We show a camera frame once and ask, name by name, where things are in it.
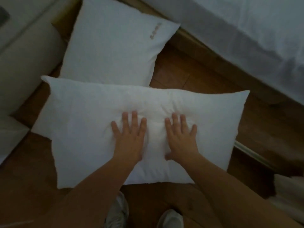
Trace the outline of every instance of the left hand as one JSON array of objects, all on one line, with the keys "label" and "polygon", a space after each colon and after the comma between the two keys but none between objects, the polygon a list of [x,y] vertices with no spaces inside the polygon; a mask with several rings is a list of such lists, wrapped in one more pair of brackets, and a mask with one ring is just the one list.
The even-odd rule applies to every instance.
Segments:
[{"label": "left hand", "polygon": [[132,112],[131,127],[128,123],[128,113],[123,112],[123,131],[119,131],[116,122],[111,126],[116,139],[113,158],[119,158],[132,162],[134,165],[142,159],[141,150],[147,128],[147,119],[142,118],[138,128],[137,112]]}]

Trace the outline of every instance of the finger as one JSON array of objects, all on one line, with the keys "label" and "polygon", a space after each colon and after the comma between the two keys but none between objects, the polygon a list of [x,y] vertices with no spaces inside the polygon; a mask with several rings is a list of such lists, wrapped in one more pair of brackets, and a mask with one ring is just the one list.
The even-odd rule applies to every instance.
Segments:
[{"label": "finger", "polygon": [[132,111],[132,122],[131,122],[131,133],[137,134],[138,132],[138,121],[137,121],[137,112]]},{"label": "finger", "polygon": [[181,132],[185,134],[189,134],[189,128],[186,121],[186,116],[184,114],[181,114]]},{"label": "finger", "polygon": [[116,122],[112,121],[111,122],[111,127],[112,127],[114,137],[117,138],[120,135],[120,131],[118,129],[118,126],[117,126]]},{"label": "finger", "polygon": [[196,133],[197,133],[197,125],[194,124],[194,125],[192,126],[192,130],[191,130],[191,132],[190,132],[190,136],[195,137],[195,136],[196,136]]},{"label": "finger", "polygon": [[172,114],[172,120],[173,120],[173,128],[174,128],[174,134],[181,134],[181,128],[180,123],[178,122],[178,117],[176,113]]},{"label": "finger", "polygon": [[165,160],[167,160],[167,161],[172,160],[172,154],[171,153],[167,153],[165,155]]},{"label": "finger", "polygon": [[172,128],[169,118],[165,119],[165,127],[166,127],[166,131],[167,131],[167,136],[172,137],[174,133],[173,133],[173,128]]},{"label": "finger", "polygon": [[127,112],[123,112],[123,133],[130,133]]},{"label": "finger", "polygon": [[146,118],[142,118],[141,122],[140,122],[140,127],[139,127],[139,132],[138,132],[138,136],[140,138],[144,138],[145,137],[145,133],[147,130],[147,119]]}]

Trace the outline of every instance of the mattress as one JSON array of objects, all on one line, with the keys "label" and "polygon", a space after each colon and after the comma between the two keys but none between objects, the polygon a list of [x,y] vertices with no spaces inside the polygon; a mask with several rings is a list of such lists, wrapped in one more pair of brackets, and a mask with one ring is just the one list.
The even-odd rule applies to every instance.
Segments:
[{"label": "mattress", "polygon": [[304,0],[142,0],[304,105]]}]

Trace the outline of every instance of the sneaker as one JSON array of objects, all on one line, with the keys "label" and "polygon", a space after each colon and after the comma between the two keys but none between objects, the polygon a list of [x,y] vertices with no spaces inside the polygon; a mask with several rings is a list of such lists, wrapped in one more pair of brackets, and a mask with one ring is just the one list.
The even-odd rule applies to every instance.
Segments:
[{"label": "sneaker", "polygon": [[129,216],[129,206],[125,196],[119,192],[116,200],[110,207],[104,228],[124,228]]},{"label": "sneaker", "polygon": [[167,210],[159,219],[157,228],[184,228],[183,216],[175,210]]}]

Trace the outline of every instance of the forearm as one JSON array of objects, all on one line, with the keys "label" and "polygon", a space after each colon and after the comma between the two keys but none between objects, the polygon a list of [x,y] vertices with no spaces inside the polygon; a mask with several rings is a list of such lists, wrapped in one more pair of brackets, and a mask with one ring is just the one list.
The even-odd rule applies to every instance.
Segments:
[{"label": "forearm", "polygon": [[79,183],[33,227],[101,227],[135,163],[111,159]]},{"label": "forearm", "polygon": [[194,154],[181,165],[201,188],[223,226],[301,227],[200,154]]}]

